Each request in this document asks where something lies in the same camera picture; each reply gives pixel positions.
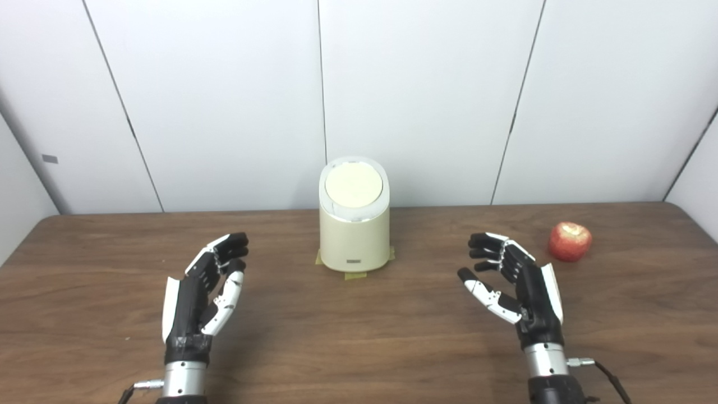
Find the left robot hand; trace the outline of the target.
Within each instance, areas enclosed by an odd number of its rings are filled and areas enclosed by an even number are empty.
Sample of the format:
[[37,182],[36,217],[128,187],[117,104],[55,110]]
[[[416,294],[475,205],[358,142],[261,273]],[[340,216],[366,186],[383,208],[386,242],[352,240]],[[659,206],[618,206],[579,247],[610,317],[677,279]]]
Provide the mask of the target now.
[[248,236],[229,233],[197,253],[182,279],[168,278],[162,317],[164,362],[208,365],[213,338],[233,314],[243,288]]

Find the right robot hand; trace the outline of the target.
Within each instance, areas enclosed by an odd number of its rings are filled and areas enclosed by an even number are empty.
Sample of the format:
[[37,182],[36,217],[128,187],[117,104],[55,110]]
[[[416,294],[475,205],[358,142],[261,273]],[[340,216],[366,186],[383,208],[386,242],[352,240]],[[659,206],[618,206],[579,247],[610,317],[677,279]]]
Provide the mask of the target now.
[[[473,233],[468,241],[469,256],[478,259],[473,269],[461,268],[457,276],[468,291],[494,315],[515,325],[521,348],[543,345],[564,346],[563,305],[551,263],[540,266],[523,246],[497,233]],[[507,295],[478,278],[478,273],[495,271],[515,289]]]

